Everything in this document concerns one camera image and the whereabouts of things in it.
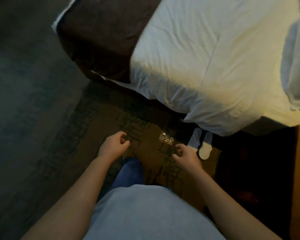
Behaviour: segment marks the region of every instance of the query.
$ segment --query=shiny gold wrapper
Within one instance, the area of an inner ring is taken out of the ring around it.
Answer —
[[[168,145],[172,145],[172,142],[174,141],[174,139],[170,136],[168,136],[166,133],[161,132],[160,136],[159,136],[159,141],[167,143]]]

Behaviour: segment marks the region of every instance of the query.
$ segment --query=brown bed runner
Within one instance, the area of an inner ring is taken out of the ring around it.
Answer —
[[[130,58],[161,0],[76,0],[57,26],[77,64],[130,83]]]

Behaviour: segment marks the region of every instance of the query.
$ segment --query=person's left hand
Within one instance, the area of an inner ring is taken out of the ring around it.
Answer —
[[[128,149],[130,141],[123,139],[127,134],[120,131],[112,136],[109,136],[99,149],[98,158],[106,160],[112,164],[118,157]]]

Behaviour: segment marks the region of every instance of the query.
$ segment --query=person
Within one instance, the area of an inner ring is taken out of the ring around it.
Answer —
[[[141,163],[128,158],[110,191],[96,204],[111,164],[128,149],[126,133],[101,145],[78,181],[23,236],[26,239],[281,239],[231,198],[180,144],[176,163],[195,180],[217,227],[171,190],[144,185]]]

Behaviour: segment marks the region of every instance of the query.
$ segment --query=blue jeans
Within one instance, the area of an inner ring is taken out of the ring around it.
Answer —
[[[136,157],[128,157],[124,159],[122,164],[123,166],[108,192],[118,187],[145,184],[141,162]]]

